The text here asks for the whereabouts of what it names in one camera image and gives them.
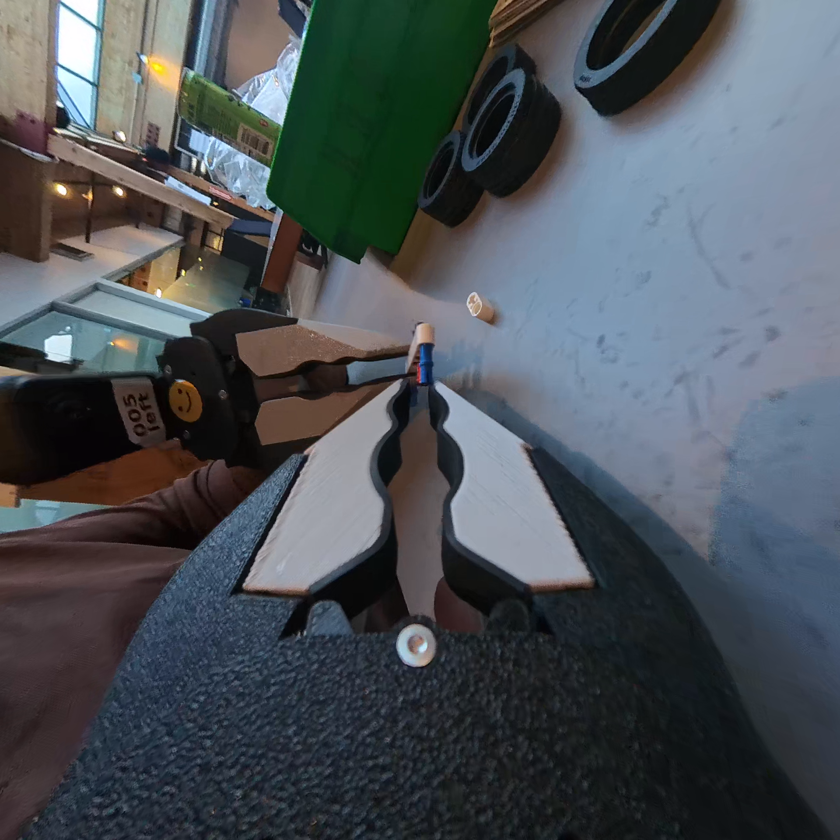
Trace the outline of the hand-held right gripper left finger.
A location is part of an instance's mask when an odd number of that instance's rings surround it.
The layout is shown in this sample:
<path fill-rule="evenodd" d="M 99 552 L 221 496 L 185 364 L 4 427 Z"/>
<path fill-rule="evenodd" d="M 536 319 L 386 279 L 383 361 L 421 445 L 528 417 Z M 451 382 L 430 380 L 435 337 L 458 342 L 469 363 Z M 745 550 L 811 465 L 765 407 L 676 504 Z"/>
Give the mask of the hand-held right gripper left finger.
<path fill-rule="evenodd" d="M 397 380 L 312 446 L 243 583 L 249 594 L 339 603 L 355 618 L 396 581 L 389 486 L 411 402 Z"/>

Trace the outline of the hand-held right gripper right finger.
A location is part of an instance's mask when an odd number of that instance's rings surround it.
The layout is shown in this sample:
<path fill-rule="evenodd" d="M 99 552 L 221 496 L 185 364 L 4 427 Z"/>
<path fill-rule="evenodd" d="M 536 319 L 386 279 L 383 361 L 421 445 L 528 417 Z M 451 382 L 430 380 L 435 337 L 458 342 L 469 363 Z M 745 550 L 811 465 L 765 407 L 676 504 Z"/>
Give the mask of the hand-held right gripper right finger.
<path fill-rule="evenodd" d="M 531 447 L 442 382 L 429 386 L 428 408 L 448 483 L 448 587 L 483 613 L 509 599 L 530 605 L 535 595 L 595 587 Z"/>

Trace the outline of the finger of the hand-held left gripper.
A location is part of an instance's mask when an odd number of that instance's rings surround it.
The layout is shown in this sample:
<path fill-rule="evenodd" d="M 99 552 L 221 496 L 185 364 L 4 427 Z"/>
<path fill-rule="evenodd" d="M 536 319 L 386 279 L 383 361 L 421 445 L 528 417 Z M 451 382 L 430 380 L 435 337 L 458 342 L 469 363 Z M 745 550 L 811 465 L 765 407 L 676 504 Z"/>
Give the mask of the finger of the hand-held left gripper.
<path fill-rule="evenodd" d="M 311 320 L 240 332 L 238 358 L 260 378 L 301 373 L 313 365 L 405 357 L 410 343 L 370 330 Z"/>
<path fill-rule="evenodd" d="M 289 395 L 263 402 L 257 413 L 258 441 L 268 447 L 320 438 L 402 383 L 402 378 L 385 378 L 335 392 Z"/>

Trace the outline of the white holed brick beam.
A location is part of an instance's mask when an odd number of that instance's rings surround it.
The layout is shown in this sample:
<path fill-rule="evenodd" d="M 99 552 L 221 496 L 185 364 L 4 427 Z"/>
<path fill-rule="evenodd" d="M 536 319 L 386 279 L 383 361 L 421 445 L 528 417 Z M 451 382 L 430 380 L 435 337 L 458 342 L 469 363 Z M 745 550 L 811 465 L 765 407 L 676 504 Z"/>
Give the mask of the white holed brick beam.
<path fill-rule="evenodd" d="M 419 322 L 414 329 L 413 339 L 406 357 L 406 373 L 415 374 L 417 368 L 417 348 L 425 342 L 435 343 L 434 327 L 427 322 Z"/>

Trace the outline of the grey desk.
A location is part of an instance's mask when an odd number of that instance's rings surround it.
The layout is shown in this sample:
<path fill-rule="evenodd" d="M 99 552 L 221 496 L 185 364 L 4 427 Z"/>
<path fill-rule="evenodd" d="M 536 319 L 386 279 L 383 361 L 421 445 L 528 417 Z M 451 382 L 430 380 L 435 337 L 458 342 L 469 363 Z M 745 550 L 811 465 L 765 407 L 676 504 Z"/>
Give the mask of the grey desk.
<path fill-rule="evenodd" d="M 839 4 L 721 2 L 614 118 L 573 84 L 599 5 L 521 36 L 563 109 L 528 184 L 417 215 L 387 266 L 333 258 L 314 315 L 433 323 L 437 374 L 667 563 L 838 838 Z"/>

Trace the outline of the person's right hand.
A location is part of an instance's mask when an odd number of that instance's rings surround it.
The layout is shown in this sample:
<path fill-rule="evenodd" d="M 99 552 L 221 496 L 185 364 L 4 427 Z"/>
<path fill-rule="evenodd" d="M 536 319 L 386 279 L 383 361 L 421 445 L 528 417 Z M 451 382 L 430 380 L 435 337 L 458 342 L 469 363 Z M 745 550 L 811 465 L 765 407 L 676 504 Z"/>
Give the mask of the person's right hand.
<path fill-rule="evenodd" d="M 481 612 L 457 596 L 444 577 L 434 593 L 434 619 L 444 630 L 461 634 L 482 634 L 486 624 Z"/>

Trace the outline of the person's torso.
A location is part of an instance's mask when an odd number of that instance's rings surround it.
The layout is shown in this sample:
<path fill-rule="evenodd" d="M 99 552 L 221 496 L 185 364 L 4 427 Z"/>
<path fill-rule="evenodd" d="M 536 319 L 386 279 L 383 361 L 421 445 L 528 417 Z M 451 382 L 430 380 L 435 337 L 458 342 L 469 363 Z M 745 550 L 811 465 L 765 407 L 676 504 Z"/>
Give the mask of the person's torso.
<path fill-rule="evenodd" d="M 137 627 L 268 474 L 218 460 L 167 488 L 1 538 L 1 838 L 78 756 Z"/>

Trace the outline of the black rubber toy tyre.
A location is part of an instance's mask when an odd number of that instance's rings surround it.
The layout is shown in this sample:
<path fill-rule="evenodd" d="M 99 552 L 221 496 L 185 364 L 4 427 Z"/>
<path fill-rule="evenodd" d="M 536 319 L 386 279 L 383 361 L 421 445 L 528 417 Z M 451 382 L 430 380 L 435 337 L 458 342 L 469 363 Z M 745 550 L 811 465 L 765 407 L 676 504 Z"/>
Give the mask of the black rubber toy tyre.
<path fill-rule="evenodd" d="M 476 84 L 476 92 L 491 90 L 504 76 L 515 69 L 522 69 L 533 76 L 537 73 L 537 64 L 520 45 L 508 43 L 499 48 L 490 58 Z"/>
<path fill-rule="evenodd" d="M 719 1 L 605 2 L 575 58 L 575 89 L 603 116 L 626 111 L 688 56 L 719 6 Z"/>
<path fill-rule="evenodd" d="M 560 121 L 558 100 L 535 75 L 509 71 L 488 92 L 466 133 L 463 172 L 495 197 L 513 194 L 545 159 Z"/>
<path fill-rule="evenodd" d="M 466 174 L 462 153 L 466 135 L 452 130 L 437 146 L 417 197 L 418 209 L 449 228 L 473 212 L 484 190 Z"/>

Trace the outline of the green plastic bin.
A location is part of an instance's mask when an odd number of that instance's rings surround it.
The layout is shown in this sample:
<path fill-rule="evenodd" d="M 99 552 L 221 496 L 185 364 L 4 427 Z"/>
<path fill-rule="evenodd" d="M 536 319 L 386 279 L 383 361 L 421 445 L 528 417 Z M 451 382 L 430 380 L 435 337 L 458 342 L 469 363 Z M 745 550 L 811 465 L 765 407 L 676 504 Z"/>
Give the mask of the green plastic bin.
<path fill-rule="evenodd" d="M 268 198 L 335 255 L 398 253 L 487 51 L 492 1 L 317 1 Z"/>

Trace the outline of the green can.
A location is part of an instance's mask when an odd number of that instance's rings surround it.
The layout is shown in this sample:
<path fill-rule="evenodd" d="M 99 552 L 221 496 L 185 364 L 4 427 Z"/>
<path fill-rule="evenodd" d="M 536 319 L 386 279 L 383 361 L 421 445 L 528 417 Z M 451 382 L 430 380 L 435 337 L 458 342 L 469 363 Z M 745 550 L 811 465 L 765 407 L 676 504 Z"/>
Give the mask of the green can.
<path fill-rule="evenodd" d="M 177 112 L 195 129 L 271 167 L 280 124 L 187 67 L 181 72 Z"/>

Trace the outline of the clear plastic bag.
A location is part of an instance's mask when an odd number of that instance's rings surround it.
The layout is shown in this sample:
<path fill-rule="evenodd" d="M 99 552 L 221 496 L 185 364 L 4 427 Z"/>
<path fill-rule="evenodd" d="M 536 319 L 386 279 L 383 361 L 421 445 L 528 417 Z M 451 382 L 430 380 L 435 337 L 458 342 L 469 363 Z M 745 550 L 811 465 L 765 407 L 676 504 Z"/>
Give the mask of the clear plastic bag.
<path fill-rule="evenodd" d="M 252 77 L 234 92 L 240 100 L 281 126 L 301 57 L 301 39 L 292 35 L 280 52 L 276 64 Z M 243 197 L 251 207 L 270 210 L 276 204 L 268 198 L 267 185 L 277 141 L 269 148 L 267 163 L 224 143 L 215 153 L 215 177 L 230 193 Z"/>

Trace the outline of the open instruction booklet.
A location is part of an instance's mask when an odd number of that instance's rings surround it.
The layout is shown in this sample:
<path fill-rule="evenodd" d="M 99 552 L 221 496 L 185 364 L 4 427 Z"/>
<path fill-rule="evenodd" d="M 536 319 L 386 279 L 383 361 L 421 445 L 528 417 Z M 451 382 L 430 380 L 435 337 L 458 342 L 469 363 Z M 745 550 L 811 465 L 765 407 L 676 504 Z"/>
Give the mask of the open instruction booklet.
<path fill-rule="evenodd" d="M 489 47 L 497 48 L 535 23 L 561 1 L 498 1 L 490 15 Z"/>

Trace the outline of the wooden plank frame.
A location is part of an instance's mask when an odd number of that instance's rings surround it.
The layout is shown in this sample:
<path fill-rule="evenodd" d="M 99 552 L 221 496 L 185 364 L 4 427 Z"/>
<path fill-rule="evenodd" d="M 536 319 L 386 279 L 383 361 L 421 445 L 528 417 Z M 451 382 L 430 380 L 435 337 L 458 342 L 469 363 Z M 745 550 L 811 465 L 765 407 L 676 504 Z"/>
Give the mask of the wooden plank frame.
<path fill-rule="evenodd" d="M 114 506 L 169 487 L 207 464 L 178 443 L 146 448 L 58 479 L 1 485 L 1 507 L 21 500 Z"/>

